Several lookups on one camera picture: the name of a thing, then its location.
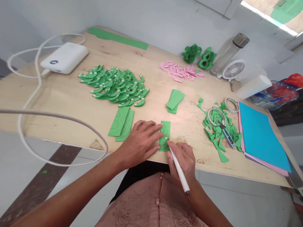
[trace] pile of pink foam pieces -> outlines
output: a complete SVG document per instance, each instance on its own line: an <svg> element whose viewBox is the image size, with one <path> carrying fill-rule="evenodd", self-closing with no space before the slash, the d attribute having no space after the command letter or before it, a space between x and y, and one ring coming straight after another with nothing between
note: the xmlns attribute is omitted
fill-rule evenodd
<svg viewBox="0 0 303 227"><path fill-rule="evenodd" d="M203 73L201 73L201 71L195 70L193 68L193 64L184 67L182 65L175 64L172 61L166 61L161 63L158 68L166 71L170 78L173 78L174 81L179 83L182 83L179 78L193 81L195 77L206 77Z"/></svg>

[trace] pink shirt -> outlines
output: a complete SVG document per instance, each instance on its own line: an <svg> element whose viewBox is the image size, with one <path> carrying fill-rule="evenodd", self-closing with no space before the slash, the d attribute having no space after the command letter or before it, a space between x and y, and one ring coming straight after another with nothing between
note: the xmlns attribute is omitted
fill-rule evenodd
<svg viewBox="0 0 303 227"><path fill-rule="evenodd" d="M96 227L207 227L185 196L169 173L156 173L125 190L107 207Z"/></svg>

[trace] wooden table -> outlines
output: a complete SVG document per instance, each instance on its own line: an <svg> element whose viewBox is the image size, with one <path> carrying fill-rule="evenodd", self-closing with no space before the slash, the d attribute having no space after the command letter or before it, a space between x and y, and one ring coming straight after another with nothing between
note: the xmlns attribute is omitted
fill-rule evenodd
<svg viewBox="0 0 303 227"><path fill-rule="evenodd" d="M99 64L104 65L106 69L113 66L120 69L128 68L137 78L142 74L145 77L146 88L150 88L150 92L146 96L145 106L131 107L132 110L135 110L133 123L140 119L154 120L157 123L160 123L161 120L171 121L171 140L187 142L193 147L196 168L199 170L289 187L284 176L245 158L243 153L235 148L231 149L226 144L224 146L227 152L224 155L229 158L229 162L220 162L215 146L208 140L204 132L202 121L205 119L205 114L197 107L197 104L198 99L203 98L202 108L208 110L215 102L220 103L227 97L240 101L235 92L231 92L227 81L218 81L204 72L207 75L206 78L196 78L194 81L187 80L178 83L169 78L167 73L157 66L168 60L186 65L181 57L151 45L148 46L147 50L142 50L111 40L99 39L88 33L84 33L84 35L86 37L84 45L89 49L90 54L70 75L51 73L43 79L43 87L30 108L61 113L87 122L105 137L109 144L109 152L114 152L121 145L121 142L115 142L115 137L109 137L107 134L118 110L118 105L107 100L94 99L90 94L92 88L79 83L80 79L77 75L78 73L86 73ZM77 43L80 40L81 37L78 37L73 42ZM25 75L36 75L33 64L29 64L19 72ZM36 79L20 77L13 73L0 80L0 108L22 108L37 84ZM185 94L185 98L178 106L176 115L168 113L165 107L172 89L178 89ZM277 138L295 168L299 169L270 113L247 101L243 102L269 116ZM239 128L238 115L229 113L229 117ZM16 133L16 122L17 115L4 114L0 117L0 130ZM29 137L84 148L95 145L97 138L92 131L80 124L43 116L24 117L23 129L25 135ZM150 157L150 160L167 162L167 157L165 152L158 152Z"/></svg>

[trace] white pen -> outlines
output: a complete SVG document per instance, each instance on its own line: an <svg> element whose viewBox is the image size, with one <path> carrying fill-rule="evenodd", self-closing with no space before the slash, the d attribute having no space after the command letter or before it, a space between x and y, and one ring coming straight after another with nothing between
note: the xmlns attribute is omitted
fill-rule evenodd
<svg viewBox="0 0 303 227"><path fill-rule="evenodd" d="M179 178L180 178L180 181L181 181L181 184L182 184L182 187L183 187L183 190L185 192L186 195L189 195L189 186L187 184L187 181L185 179L185 176L184 176L184 173L181 169L181 166L175 156L175 154L173 153L171 147L169 147L170 149L170 152L171 152L171 155L173 157L173 160L174 160L174 163L175 163L175 166L176 166L176 169L177 169L177 172L178 172L178 175L179 175Z"/></svg>

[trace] white fan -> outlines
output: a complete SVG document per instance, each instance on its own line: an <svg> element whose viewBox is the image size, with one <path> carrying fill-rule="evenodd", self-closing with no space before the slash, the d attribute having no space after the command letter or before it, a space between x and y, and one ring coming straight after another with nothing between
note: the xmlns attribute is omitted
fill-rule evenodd
<svg viewBox="0 0 303 227"><path fill-rule="evenodd" d="M225 69L222 71L222 74L218 74L217 77L224 79L228 79L230 82L232 79L234 79L237 75L239 75L245 67L245 61L242 59L233 59L231 60Z"/></svg>

